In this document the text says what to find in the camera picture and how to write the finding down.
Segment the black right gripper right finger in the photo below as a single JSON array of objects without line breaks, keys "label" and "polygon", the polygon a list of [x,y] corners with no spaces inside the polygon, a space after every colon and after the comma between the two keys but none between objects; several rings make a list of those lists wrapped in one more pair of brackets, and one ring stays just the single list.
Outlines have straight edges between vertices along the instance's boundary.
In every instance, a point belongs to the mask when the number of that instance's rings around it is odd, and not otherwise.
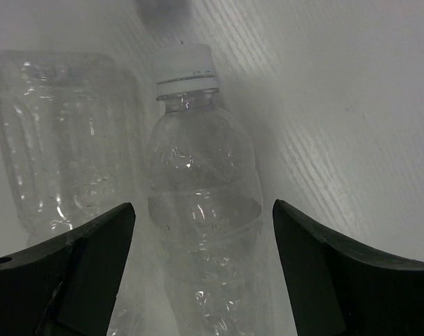
[{"label": "black right gripper right finger", "polygon": [[298,335],[424,335],[424,262],[356,241],[280,199],[273,227]]}]

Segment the clear bottle white cap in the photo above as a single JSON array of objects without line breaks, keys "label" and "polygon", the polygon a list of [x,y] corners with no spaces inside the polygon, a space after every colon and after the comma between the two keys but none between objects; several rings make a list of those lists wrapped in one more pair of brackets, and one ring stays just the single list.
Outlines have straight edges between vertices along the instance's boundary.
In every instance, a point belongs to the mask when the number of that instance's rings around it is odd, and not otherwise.
[{"label": "clear bottle white cap", "polygon": [[208,45],[163,51],[154,69],[165,112],[150,138],[148,205],[179,334],[264,335],[263,202],[250,138],[219,106]]},{"label": "clear bottle white cap", "polygon": [[131,79],[93,52],[0,52],[0,146],[29,245],[135,198]]}]

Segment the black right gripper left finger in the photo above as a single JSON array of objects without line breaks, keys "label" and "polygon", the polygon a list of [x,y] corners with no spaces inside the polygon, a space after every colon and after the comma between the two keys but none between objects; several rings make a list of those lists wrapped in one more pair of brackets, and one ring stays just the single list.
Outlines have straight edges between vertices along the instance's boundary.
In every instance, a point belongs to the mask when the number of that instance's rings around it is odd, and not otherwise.
[{"label": "black right gripper left finger", "polygon": [[0,257],[0,335],[105,335],[135,226],[123,203]]}]

